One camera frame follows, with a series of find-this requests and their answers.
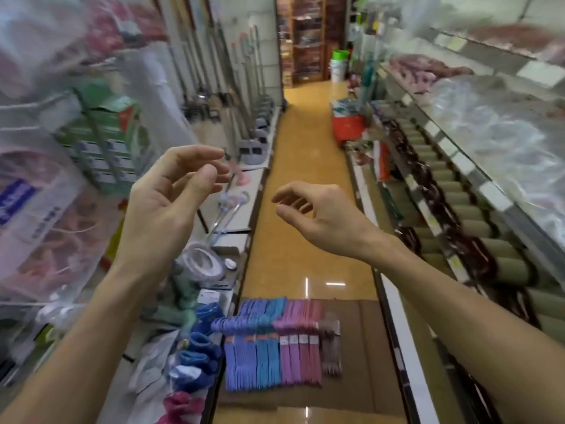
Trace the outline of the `red cardboard box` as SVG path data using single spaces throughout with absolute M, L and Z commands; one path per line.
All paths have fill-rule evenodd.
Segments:
M 344 98 L 333 99 L 332 133 L 339 148 L 346 142 L 360 140 L 367 128 L 363 114 L 357 109 L 357 101 Z

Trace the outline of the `person's right forearm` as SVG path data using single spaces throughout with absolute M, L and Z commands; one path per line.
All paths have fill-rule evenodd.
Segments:
M 565 424 L 565 347 L 447 277 L 397 238 L 364 236 L 364 260 L 380 270 L 449 352 L 525 424 Z

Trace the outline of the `person's right hand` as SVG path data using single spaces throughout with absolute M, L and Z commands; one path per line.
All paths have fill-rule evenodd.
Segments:
M 280 187 L 271 202 L 292 206 L 314 219 L 319 233 L 304 238 L 330 254 L 376 267 L 393 244 L 392 237 L 374 225 L 337 185 L 296 180 Z

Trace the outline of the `pink cloth slipper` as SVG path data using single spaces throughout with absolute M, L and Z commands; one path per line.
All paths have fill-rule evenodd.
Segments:
M 156 424 L 188 424 L 188 418 L 193 415 L 201 415 L 205 404 L 205 399 L 187 392 L 173 392 L 164 398 L 165 413 Z

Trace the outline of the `bundle of purple pink hangers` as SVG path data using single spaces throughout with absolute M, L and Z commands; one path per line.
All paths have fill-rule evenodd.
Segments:
M 285 298 L 282 315 L 273 327 L 279 342 L 280 385 L 321 387 L 321 302 Z

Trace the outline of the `brown wooden display shelf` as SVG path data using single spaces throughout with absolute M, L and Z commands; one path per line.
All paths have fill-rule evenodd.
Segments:
M 332 52 L 345 42 L 350 0 L 276 0 L 284 88 L 328 81 Z

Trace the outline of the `clear bag of pink goods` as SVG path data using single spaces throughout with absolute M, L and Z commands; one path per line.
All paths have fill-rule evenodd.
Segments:
M 122 213 L 57 143 L 0 140 L 0 300 L 79 291 Z

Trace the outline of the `white store shelf unit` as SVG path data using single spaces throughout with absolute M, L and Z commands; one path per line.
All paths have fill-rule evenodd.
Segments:
M 233 281 L 232 289 L 218 290 L 219 305 L 222 306 L 223 312 L 229 317 L 235 313 L 236 303 L 240 299 L 263 190 L 273 160 L 273 146 L 281 115 L 282 108 L 275 107 L 271 120 L 271 130 L 267 137 L 266 160 L 258 165 L 241 165 L 242 171 L 250 178 L 250 183 L 244 186 L 236 186 L 235 182 L 232 181 L 230 185 L 224 188 L 230 196 L 240 195 L 243 192 L 249 195 L 249 201 L 237 210 L 233 219 L 227 224 L 226 233 L 222 234 L 215 245 L 212 246 L 217 254 L 231 257 L 237 263 L 236 271 L 228 271 L 228 278 Z M 128 391 L 129 380 L 140 361 L 140 351 L 153 339 L 158 338 L 165 332 L 177 329 L 177 327 L 168 323 L 150 319 L 149 312 L 156 311 L 157 307 L 157 300 L 153 299 L 149 306 L 143 309 L 123 353 L 96 424 L 127 424 L 129 420 L 132 420 L 132 423 L 137 423 L 140 420 L 141 424 L 150 424 L 150 420 L 159 419 L 158 413 L 163 413 L 163 408 L 158 408 L 152 400 L 136 406 L 137 396 Z

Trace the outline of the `brown cardboard sheet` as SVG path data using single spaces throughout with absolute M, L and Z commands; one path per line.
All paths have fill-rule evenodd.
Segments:
M 274 409 L 316 407 L 405 418 L 400 384 L 383 314 L 375 300 L 321 300 L 341 323 L 341 377 L 324 377 L 321 387 L 297 385 L 265 391 L 228 392 L 217 406 Z

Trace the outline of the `bundle of blue hangers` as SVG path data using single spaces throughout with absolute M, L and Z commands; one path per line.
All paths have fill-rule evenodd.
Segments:
M 275 323 L 287 299 L 245 299 L 236 315 L 217 318 L 213 332 L 224 336 L 227 392 L 263 391 L 283 383 L 279 334 Z

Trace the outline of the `pile of blue cloth slippers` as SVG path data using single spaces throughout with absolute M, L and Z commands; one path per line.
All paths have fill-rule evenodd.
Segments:
M 207 390 L 215 383 L 223 357 L 222 348 L 211 338 L 212 323 L 224 317 L 220 304 L 210 302 L 195 310 L 196 323 L 182 332 L 182 345 L 173 355 L 168 378 L 174 392 L 193 394 Z

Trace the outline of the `pink plastic item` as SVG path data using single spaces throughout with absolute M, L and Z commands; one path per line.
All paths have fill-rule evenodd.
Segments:
M 229 161 L 229 166 L 232 174 L 232 183 L 239 187 L 246 186 L 251 183 L 251 178 L 241 169 L 235 159 L 231 159 Z

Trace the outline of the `bundle of brown hangers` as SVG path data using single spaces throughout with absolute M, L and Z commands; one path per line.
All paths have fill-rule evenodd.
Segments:
M 323 374 L 341 378 L 343 375 L 341 351 L 341 323 L 333 312 L 325 312 L 319 323 L 321 365 Z

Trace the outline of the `green cloth slippers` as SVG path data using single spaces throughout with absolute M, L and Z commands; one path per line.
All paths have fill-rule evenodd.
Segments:
M 191 281 L 184 268 L 173 261 L 167 277 L 146 307 L 144 318 L 177 328 L 192 328 L 197 322 L 195 309 L 199 293 L 200 288 Z

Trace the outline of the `white bucket with green lid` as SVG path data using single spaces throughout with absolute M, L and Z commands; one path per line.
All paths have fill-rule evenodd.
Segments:
M 347 49 L 334 49 L 329 61 L 330 80 L 333 83 L 345 80 L 349 66 L 350 51 Z

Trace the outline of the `pile of pink goods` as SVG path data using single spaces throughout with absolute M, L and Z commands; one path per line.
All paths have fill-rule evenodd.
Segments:
M 441 79 L 472 76 L 469 67 L 449 67 L 442 61 L 421 54 L 394 55 L 388 61 L 389 70 L 413 94 L 424 94 Z

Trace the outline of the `person's left hand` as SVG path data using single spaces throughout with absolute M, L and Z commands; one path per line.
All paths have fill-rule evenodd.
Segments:
M 163 279 L 187 245 L 198 210 L 172 207 L 173 183 L 205 164 L 218 171 L 216 192 L 230 180 L 221 148 L 187 145 L 166 152 L 132 187 L 122 236 L 110 272 L 120 279 Z

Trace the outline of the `metal store shelf rack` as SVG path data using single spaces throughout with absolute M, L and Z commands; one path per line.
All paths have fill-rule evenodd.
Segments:
M 410 119 L 420 127 L 565 293 L 565 243 L 548 235 L 525 212 L 524 206 L 452 139 L 431 111 L 429 91 L 409 92 L 388 66 L 394 55 L 421 54 L 449 67 L 469 67 L 475 72 L 473 76 L 500 78 L 515 92 L 543 100 L 565 99 L 565 0 L 352 2 L 351 12 L 357 14 L 351 24 L 355 34 L 351 63 L 354 71 L 362 75 L 359 97 L 371 105 L 373 123 L 381 135 L 375 144 L 380 167 L 375 170 L 388 223 L 395 230 L 397 218 L 390 211 L 389 196 L 383 187 L 383 180 L 390 179 L 393 167 L 379 122 L 385 116 Z M 448 274 L 448 262 L 441 253 L 421 258 Z

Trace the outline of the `blue and silver tool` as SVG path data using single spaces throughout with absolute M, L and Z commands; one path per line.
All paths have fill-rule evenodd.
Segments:
M 237 194 L 223 193 L 219 199 L 219 214 L 209 229 L 205 243 L 213 246 L 221 236 L 227 234 L 229 223 L 235 217 L 238 210 L 249 201 L 250 195 L 246 191 Z

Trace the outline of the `row of hanging mops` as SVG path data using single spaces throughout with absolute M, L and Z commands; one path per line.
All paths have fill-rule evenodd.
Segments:
M 237 46 L 232 45 L 233 57 L 230 57 L 222 29 L 205 28 L 205 42 L 216 85 L 212 88 L 196 28 L 183 19 L 178 20 L 177 27 L 180 42 L 172 50 L 180 52 L 179 55 L 173 52 L 173 57 L 183 91 L 181 111 L 187 121 L 220 123 L 222 110 L 227 110 L 241 134 L 244 135 L 244 128 L 254 121 L 255 136 L 266 138 L 271 130 L 273 105 L 268 100 L 253 102 L 250 73 L 246 64 L 237 60 Z

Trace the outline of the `stack of green boxes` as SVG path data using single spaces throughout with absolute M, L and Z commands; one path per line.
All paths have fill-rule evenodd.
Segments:
M 139 104 L 102 79 L 83 79 L 72 93 L 80 113 L 54 138 L 99 190 L 128 196 L 158 157 Z

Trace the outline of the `person's left forearm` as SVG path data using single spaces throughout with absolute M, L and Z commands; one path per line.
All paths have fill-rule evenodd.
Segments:
M 0 414 L 0 424 L 95 424 L 141 309 L 171 262 L 115 262 L 49 359 Z

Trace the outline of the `pile of clear plastic bags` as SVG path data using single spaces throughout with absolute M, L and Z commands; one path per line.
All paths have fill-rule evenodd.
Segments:
M 565 99 L 515 92 L 500 78 L 457 76 L 436 82 L 428 100 L 452 139 L 565 243 Z

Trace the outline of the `row of olive rolls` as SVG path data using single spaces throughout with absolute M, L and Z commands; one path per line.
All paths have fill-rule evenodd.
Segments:
M 395 232 L 420 257 L 565 346 L 565 293 L 494 208 L 410 119 L 379 120 L 390 152 L 383 180 Z

